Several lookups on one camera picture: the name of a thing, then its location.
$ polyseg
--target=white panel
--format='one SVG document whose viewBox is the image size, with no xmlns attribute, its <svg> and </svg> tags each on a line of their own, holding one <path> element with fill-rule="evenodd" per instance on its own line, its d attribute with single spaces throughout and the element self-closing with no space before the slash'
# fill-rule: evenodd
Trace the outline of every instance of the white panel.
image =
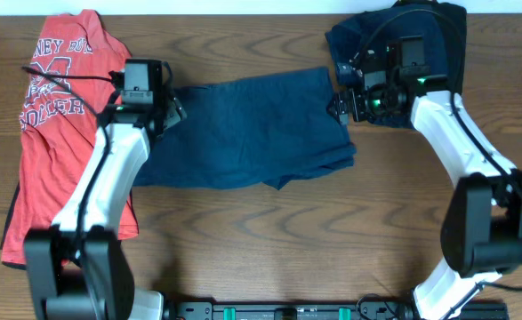
<svg viewBox="0 0 522 320">
<path fill-rule="evenodd" d="M 522 0 L 451 0 L 468 12 L 522 12 Z M 395 0 L 0 0 L 0 15 L 77 14 L 323 14 L 384 9 Z"/>
</svg>

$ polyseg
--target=blue cloth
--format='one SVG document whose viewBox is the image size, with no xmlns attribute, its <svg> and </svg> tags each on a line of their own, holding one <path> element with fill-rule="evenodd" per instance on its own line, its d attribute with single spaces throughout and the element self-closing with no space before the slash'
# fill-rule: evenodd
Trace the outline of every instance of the blue cloth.
<svg viewBox="0 0 522 320">
<path fill-rule="evenodd" d="M 134 186 L 280 189 L 354 164 L 346 128 L 325 112 L 327 68 L 175 91 L 188 118 L 165 132 Z"/>
<path fill-rule="evenodd" d="M 361 85 L 359 76 L 349 65 L 361 47 L 369 40 L 371 34 L 383 22 L 395 17 L 401 12 L 414 9 L 428 9 L 448 17 L 458 28 L 461 40 L 466 45 L 466 10 L 455 4 L 438 4 L 436 2 L 418 1 L 422 4 L 406 4 L 397 2 L 395 6 L 376 12 L 363 12 L 333 26 L 325 34 L 330 46 L 330 53 L 335 65 L 338 84 L 357 87 Z M 460 79 L 459 86 L 454 88 L 462 93 L 463 70 L 459 68 L 459 55 L 464 59 L 451 28 L 440 18 L 430 12 L 410 12 L 393 20 L 378 34 L 369 46 L 380 59 L 386 59 L 387 44 L 402 36 L 422 36 L 424 41 L 425 60 L 430 65 L 432 75 L 447 75 L 448 83 L 454 84 L 456 77 Z M 377 119 L 379 125 L 412 128 L 408 116 Z"/>
</svg>

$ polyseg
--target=wooden table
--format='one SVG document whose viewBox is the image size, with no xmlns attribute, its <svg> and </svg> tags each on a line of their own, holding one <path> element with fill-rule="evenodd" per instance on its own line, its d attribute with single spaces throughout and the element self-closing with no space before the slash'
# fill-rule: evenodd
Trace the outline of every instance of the wooden table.
<svg viewBox="0 0 522 320">
<path fill-rule="evenodd" d="M 134 56 L 168 60 L 177 85 L 332 66 L 324 33 L 346 15 L 104 17 Z M 17 184 L 21 110 L 43 18 L 0 18 L 0 239 Z M 522 15 L 470 15 L 464 99 L 522 168 Z M 231 191 L 135 188 L 141 234 L 124 242 L 139 286 L 216 300 L 398 296 L 441 258 L 453 188 L 417 132 L 351 125 L 356 165 Z M 504 283 L 522 284 L 522 268 Z M 522 294 L 486 289 L 522 319 Z M 0 264 L 0 319 L 32 318 L 24 272 Z"/>
</svg>

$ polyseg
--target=dark blue garment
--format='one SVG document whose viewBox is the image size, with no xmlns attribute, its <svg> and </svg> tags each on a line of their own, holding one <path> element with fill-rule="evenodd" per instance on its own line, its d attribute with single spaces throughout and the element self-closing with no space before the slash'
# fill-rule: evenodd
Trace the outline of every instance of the dark blue garment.
<svg viewBox="0 0 522 320">
<path fill-rule="evenodd" d="M 361 85 L 359 76 L 350 68 L 349 60 L 353 59 L 383 22 L 401 12 L 428 9 L 444 14 L 458 28 L 461 41 L 466 45 L 466 10 L 464 8 L 454 4 L 425 1 L 422 3 L 428 4 L 398 2 L 392 8 L 356 14 L 333 26 L 332 30 L 325 34 L 325 38 L 330 46 L 338 84 L 356 87 Z M 409 12 L 387 25 L 373 40 L 369 49 L 374 50 L 380 59 L 386 59 L 387 43 L 402 36 L 422 36 L 425 60 L 430 65 L 431 74 L 447 75 L 450 85 L 454 84 L 458 77 L 459 85 L 454 89 L 458 93 L 462 93 L 463 70 L 459 68 L 460 61 L 457 58 L 461 55 L 464 59 L 465 52 L 451 27 L 430 12 Z M 412 127 L 408 116 L 378 119 L 374 123 L 392 127 Z"/>
<path fill-rule="evenodd" d="M 354 164 L 326 112 L 327 68 L 176 90 L 188 118 L 166 131 L 134 186 L 240 188 L 316 178 Z"/>
</svg>

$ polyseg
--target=folded dark garment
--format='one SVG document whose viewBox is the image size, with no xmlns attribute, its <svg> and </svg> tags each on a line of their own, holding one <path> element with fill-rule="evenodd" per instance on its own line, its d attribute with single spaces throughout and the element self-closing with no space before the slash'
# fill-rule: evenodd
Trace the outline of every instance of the folded dark garment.
<svg viewBox="0 0 522 320">
<path fill-rule="evenodd" d="M 385 21 L 416 9 L 439 12 L 446 16 L 458 29 L 463 47 L 466 45 L 466 10 L 455 4 L 438 4 L 436 1 L 414 1 L 421 4 L 408 4 L 399 1 L 392 8 L 376 12 L 363 12 L 333 26 L 325 34 L 334 61 L 338 84 L 361 85 L 359 76 L 351 70 L 349 60 L 353 59 L 371 34 Z M 456 35 L 443 19 L 430 12 L 409 12 L 393 20 L 373 40 L 369 49 L 374 50 L 380 59 L 385 59 L 387 43 L 402 36 L 422 36 L 425 60 L 430 65 L 432 75 L 447 75 L 448 83 L 459 85 L 454 89 L 462 93 L 464 70 L 459 67 L 459 59 L 464 59 L 465 51 L 458 43 Z M 408 117 L 378 119 L 375 124 L 393 127 L 412 127 Z"/>
<path fill-rule="evenodd" d="M 354 164 L 325 107 L 327 68 L 176 90 L 188 118 L 169 129 L 134 186 L 240 188 L 316 178 Z"/>
</svg>

